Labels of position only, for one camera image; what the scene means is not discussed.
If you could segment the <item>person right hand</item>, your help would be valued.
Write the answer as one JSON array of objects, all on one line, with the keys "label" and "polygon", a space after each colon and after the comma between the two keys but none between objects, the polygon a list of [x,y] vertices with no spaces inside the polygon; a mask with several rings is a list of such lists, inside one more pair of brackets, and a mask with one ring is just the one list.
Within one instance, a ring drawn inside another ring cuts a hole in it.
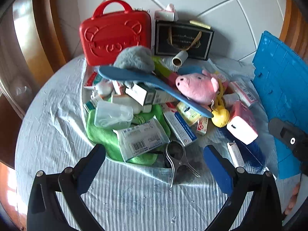
[{"label": "person right hand", "polygon": [[290,212],[292,211],[292,209],[294,208],[296,201],[297,201],[297,197],[298,197],[298,193],[299,193],[299,189],[300,189],[300,182],[296,184],[296,186],[294,187],[293,191],[292,191],[292,196],[290,198],[290,201],[284,211],[285,215],[289,215]]}]

